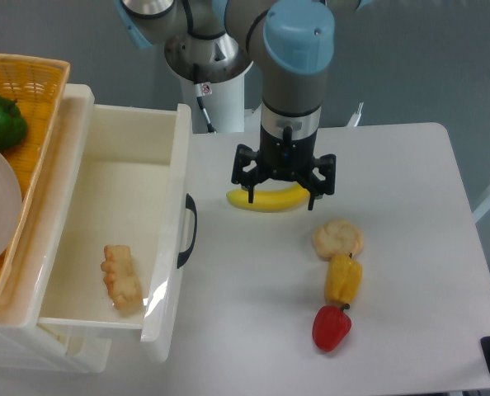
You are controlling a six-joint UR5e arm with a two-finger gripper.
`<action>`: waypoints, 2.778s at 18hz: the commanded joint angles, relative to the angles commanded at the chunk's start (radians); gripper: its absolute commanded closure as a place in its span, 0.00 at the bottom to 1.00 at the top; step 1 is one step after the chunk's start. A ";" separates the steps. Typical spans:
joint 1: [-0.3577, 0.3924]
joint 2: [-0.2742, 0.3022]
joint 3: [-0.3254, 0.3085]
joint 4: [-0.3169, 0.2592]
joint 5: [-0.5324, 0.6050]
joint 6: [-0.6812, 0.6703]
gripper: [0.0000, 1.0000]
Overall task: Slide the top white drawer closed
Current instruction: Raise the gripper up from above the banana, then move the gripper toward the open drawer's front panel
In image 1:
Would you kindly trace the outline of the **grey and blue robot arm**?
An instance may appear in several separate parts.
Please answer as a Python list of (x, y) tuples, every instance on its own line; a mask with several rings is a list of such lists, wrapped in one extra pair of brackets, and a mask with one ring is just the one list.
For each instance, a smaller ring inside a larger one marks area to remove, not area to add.
[(335, 190), (337, 158), (314, 154), (334, 53), (335, 19), (360, 1), (118, 1), (115, 8), (140, 48), (164, 44), (168, 67), (200, 128), (243, 127), (242, 86), (263, 75), (258, 148), (237, 146), (231, 181), (237, 206), (268, 210), (286, 198), (259, 191), (268, 180), (295, 182), (310, 201)]

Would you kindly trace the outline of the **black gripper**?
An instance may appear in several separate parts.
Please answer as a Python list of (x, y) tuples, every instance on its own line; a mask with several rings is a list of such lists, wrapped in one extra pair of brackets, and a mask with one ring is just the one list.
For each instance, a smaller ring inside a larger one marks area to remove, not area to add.
[(262, 126), (260, 146), (254, 151), (239, 144), (233, 160), (231, 182), (247, 192), (247, 202), (254, 202), (255, 186), (267, 179), (298, 182), (309, 192), (308, 210), (324, 195), (335, 192), (337, 156), (315, 158), (317, 132), (304, 139), (292, 140), (288, 134), (277, 138)]

